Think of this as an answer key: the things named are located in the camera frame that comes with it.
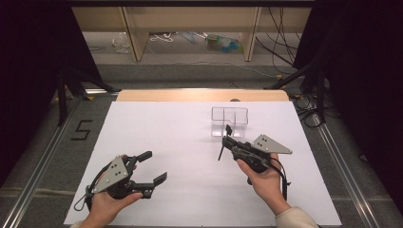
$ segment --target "black backdrop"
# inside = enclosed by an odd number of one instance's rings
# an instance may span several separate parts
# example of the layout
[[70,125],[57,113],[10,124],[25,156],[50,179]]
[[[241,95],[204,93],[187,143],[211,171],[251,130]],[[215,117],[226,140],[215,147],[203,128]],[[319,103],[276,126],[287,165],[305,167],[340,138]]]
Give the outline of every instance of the black backdrop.
[[[310,63],[343,4],[313,8],[295,67]],[[361,1],[355,7],[326,77],[344,122],[403,214],[403,2]]]
[[48,111],[60,70],[101,78],[71,8],[59,1],[2,2],[0,34],[2,185]]

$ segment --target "gray floor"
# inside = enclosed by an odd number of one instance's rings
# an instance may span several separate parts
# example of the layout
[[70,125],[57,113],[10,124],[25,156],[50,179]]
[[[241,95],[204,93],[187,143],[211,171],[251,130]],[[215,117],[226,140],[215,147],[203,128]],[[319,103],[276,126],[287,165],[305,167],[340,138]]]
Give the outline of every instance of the gray floor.
[[[238,35],[226,33],[237,39]],[[256,43],[252,62],[244,62],[238,51],[221,53],[208,48],[205,41],[196,37],[197,44],[191,44],[180,35],[172,35],[173,42],[150,41],[141,62],[131,61],[130,54],[116,53],[111,45],[116,39],[115,33],[86,33],[86,40],[92,49],[94,60],[104,81],[118,88],[262,88],[274,84],[278,71],[293,72],[278,58]],[[259,34],[259,39],[269,48],[274,43],[266,34]],[[287,43],[297,47],[295,34],[287,34]],[[276,52],[289,58],[284,48],[276,47]],[[284,88],[289,94],[298,94],[301,79],[297,79]],[[63,221],[68,207],[81,180],[94,144],[97,141],[107,110],[116,96],[94,96],[89,101],[74,98],[70,103],[78,104],[51,158],[44,177],[39,183],[19,227],[64,227]],[[80,121],[82,127],[90,130],[85,141],[73,138],[84,137],[85,133],[76,132]],[[343,121],[336,117],[336,110],[327,112],[326,126],[329,128],[337,147],[347,162],[357,185],[365,199],[371,205],[379,227],[403,227],[403,218],[395,208],[383,185],[376,177],[369,164],[361,160],[359,148],[350,135]],[[49,105],[48,115],[32,139],[29,149],[17,163],[6,183],[0,189],[0,221],[3,222],[8,212],[18,199],[21,190],[29,181],[30,175],[56,130],[58,105],[53,101]],[[365,227],[358,214],[347,188],[340,177],[326,143],[317,128],[302,124],[309,144],[317,160],[319,170],[325,180],[328,191],[338,211],[343,227]]]

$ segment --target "hand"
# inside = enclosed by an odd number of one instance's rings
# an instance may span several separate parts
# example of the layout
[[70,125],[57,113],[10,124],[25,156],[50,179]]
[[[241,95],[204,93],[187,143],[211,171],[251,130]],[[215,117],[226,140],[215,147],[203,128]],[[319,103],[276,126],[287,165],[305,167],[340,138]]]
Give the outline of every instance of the hand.
[[[270,157],[278,160],[278,154],[271,153]],[[279,187],[280,175],[276,170],[268,168],[262,173],[257,173],[253,171],[244,161],[237,160],[237,163],[240,166],[240,169],[252,182],[255,192],[266,202],[275,215],[278,215],[281,212],[291,208],[281,194],[281,189]],[[272,164],[277,169],[281,168],[279,163],[276,161],[272,161]]]
[[130,194],[123,199],[114,199],[107,192],[94,195],[89,215],[81,224],[80,228],[101,228],[112,222],[122,209],[141,199],[142,193]]

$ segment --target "sleeve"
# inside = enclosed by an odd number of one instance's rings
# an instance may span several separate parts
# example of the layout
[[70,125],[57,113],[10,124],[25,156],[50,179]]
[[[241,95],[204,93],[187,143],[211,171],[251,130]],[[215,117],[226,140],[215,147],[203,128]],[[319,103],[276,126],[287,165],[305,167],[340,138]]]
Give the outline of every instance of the sleeve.
[[299,207],[292,207],[276,216],[278,228],[317,228],[317,223]]
[[77,221],[76,223],[72,224],[70,228],[80,228],[82,223],[82,221]]

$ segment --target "white table surface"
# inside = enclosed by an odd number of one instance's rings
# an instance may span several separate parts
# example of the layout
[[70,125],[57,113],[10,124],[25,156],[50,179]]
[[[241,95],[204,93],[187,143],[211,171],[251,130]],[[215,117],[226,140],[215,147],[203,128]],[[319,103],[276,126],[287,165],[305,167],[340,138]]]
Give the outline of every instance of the white table surface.
[[152,182],[164,172],[167,180],[152,199],[125,208],[111,223],[136,227],[268,227],[275,216],[246,183],[246,176],[211,136],[213,106],[246,107],[249,123],[241,142],[266,134],[293,151],[279,155],[284,165],[288,202],[310,214],[321,226],[340,226],[317,163],[291,102],[124,102],[112,103],[88,162],[65,224],[88,213],[73,209],[96,174],[116,155],[153,157],[138,163],[132,180]]

